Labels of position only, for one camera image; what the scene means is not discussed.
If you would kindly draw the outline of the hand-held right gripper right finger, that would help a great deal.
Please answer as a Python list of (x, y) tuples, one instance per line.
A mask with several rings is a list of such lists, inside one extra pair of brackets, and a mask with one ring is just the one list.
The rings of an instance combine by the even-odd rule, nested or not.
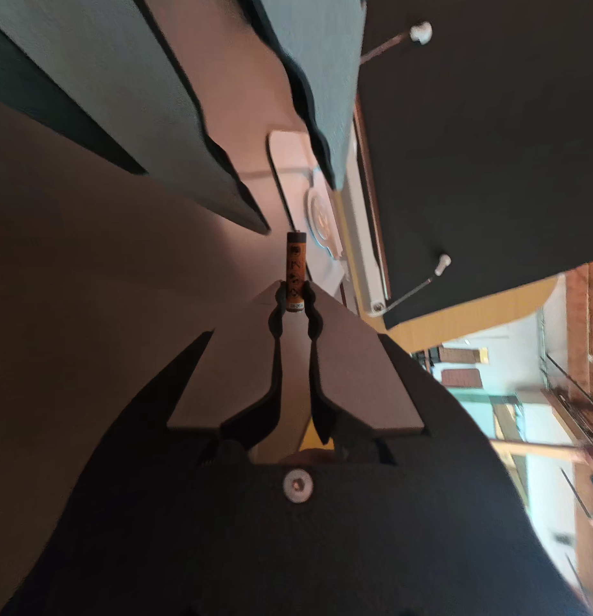
[(424, 422), (377, 332), (306, 283), (310, 409), (323, 443), (420, 435)]

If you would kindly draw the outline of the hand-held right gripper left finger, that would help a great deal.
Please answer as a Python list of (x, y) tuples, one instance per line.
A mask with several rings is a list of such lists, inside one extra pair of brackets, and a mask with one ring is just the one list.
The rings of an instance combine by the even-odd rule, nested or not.
[(168, 428), (236, 441), (251, 450), (280, 417), (284, 282), (219, 321), (168, 420)]

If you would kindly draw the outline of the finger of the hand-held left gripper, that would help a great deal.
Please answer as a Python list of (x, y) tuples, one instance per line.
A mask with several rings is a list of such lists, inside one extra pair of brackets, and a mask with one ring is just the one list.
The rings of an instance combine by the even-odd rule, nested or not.
[(366, 15), (366, 1), (251, 1), (251, 25), (285, 69), (332, 190), (344, 185)]
[(140, 176), (270, 232), (145, 1), (0, 1), (0, 29), (146, 170)]

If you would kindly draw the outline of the yellow storage bin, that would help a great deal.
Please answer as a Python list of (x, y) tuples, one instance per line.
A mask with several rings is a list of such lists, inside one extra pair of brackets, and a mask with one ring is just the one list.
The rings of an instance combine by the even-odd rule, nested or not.
[(326, 443), (323, 443), (318, 432), (316, 430), (313, 418), (310, 417), (305, 428), (304, 434), (300, 441), (300, 446), (298, 451), (305, 450), (313, 450), (313, 449), (321, 449), (321, 450), (334, 450), (334, 442), (332, 438), (330, 438)]

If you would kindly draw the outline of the orange battery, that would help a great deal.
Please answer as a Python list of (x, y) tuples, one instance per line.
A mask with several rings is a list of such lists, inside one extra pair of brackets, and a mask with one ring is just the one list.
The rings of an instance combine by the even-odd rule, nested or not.
[(288, 312), (302, 312), (305, 301), (302, 290), (306, 281), (305, 232), (288, 232), (286, 235), (285, 306)]

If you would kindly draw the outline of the silver clamp bar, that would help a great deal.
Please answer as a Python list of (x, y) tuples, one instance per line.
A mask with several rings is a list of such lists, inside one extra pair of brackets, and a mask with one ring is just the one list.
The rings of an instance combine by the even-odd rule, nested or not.
[(350, 127), (343, 211), (354, 266), (351, 267), (361, 312), (382, 318), (391, 302), (391, 282), (361, 103), (356, 99)]

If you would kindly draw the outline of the black board with wooden edge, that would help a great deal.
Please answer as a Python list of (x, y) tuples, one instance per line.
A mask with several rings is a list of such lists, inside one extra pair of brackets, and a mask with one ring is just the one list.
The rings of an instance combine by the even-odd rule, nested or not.
[(372, 323), (408, 352), (545, 301), (593, 261), (593, 1), (368, 1), (360, 127), (391, 300)]

